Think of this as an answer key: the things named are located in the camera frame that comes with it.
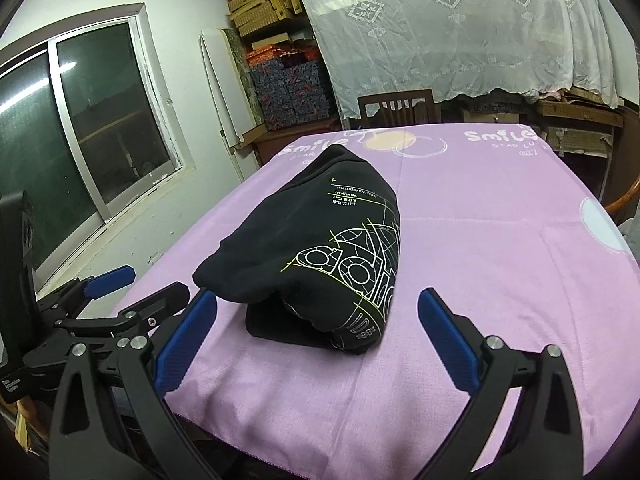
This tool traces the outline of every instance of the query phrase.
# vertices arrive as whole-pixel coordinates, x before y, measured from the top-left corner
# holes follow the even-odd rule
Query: wooden chair
[[[638,176],[638,178],[636,178],[636,181],[629,188],[629,190],[623,196],[617,199],[615,202],[606,206],[605,210],[607,211],[607,213],[609,213],[609,216],[611,217],[617,215],[633,200],[633,198],[639,192],[640,192],[640,175]]]
[[[414,101],[424,100],[425,113],[416,115]],[[358,97],[361,126],[370,128],[367,116],[367,105],[377,104],[383,128],[394,126],[412,126],[412,124],[441,123],[440,106],[433,102],[433,92],[427,90],[409,90],[406,92],[389,92],[386,94],[363,95]]]

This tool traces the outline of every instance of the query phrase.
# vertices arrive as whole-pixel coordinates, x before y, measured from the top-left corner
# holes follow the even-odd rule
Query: blue gripper pad
[[[478,358],[449,312],[428,290],[418,297],[418,318],[456,388],[473,395],[480,387]]]
[[[105,274],[89,280],[84,286],[84,296],[89,300],[97,300],[123,286],[131,285],[136,279],[136,271],[125,265],[119,269],[110,270]]]
[[[206,338],[218,313],[216,297],[201,289],[193,298],[187,313],[156,359],[154,388],[159,397],[180,386],[193,358]]]

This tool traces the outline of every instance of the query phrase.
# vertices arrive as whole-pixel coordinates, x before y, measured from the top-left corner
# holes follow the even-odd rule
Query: stacked boxes
[[[251,69],[267,128],[327,119],[335,111],[329,75],[322,62],[282,56]]]
[[[293,17],[291,0],[231,0],[229,10],[242,37]]]

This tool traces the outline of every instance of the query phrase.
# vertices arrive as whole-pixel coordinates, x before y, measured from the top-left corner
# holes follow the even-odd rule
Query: folded black sweatshirt
[[[254,336],[360,353],[385,329],[399,223],[391,187],[334,144],[265,198],[193,281],[247,303]]]

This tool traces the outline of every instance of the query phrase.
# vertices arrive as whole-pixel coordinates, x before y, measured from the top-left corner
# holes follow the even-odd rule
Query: white sheet
[[[303,0],[346,117],[360,95],[431,88],[436,102],[495,88],[576,85],[617,106],[597,0]]]

